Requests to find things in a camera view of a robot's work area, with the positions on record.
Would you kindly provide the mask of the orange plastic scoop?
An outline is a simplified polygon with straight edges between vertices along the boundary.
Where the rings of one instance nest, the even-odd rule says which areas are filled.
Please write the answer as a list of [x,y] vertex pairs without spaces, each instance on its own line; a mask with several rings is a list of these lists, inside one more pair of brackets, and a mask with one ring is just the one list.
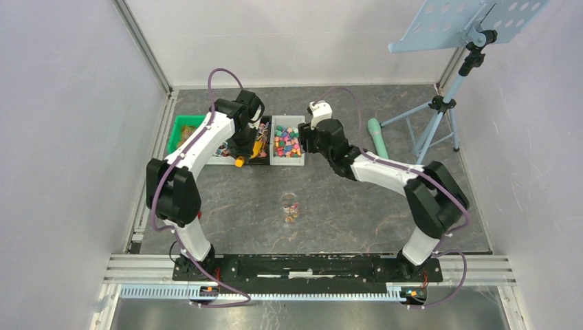
[[251,153],[249,155],[240,155],[235,159],[234,165],[236,167],[243,167],[247,164],[251,159],[256,158],[260,153],[261,149],[263,148],[264,143],[260,140],[255,141]]

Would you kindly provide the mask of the clear plastic jar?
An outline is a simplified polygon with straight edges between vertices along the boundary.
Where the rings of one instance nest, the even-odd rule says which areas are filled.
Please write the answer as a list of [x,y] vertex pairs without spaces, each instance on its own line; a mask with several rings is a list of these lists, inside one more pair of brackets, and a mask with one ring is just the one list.
[[280,198],[280,208],[285,213],[285,223],[293,224],[299,217],[299,199],[291,192],[286,192]]

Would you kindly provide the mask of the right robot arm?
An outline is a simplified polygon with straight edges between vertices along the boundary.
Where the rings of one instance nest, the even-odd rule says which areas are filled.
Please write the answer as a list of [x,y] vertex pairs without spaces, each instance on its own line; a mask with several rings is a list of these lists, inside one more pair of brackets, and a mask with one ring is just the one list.
[[397,253],[397,272],[407,281],[424,273],[426,261],[461,218],[468,217],[468,198],[448,169],[433,161],[426,166],[392,162],[349,143],[339,120],[316,126],[298,125],[306,153],[323,156],[334,173],[356,182],[375,184],[406,198],[415,229]]

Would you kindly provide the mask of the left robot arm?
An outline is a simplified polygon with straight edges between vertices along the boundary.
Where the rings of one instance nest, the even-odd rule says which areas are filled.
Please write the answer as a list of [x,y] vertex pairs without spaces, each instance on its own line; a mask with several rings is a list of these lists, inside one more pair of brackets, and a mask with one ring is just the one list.
[[215,249],[199,222],[201,195],[197,178],[215,154],[227,143],[228,152],[244,165],[254,154],[265,105],[253,92],[242,90],[234,100],[215,100],[195,132],[164,159],[146,165],[146,205],[151,227],[169,230],[190,261],[189,270],[199,280],[216,271]]

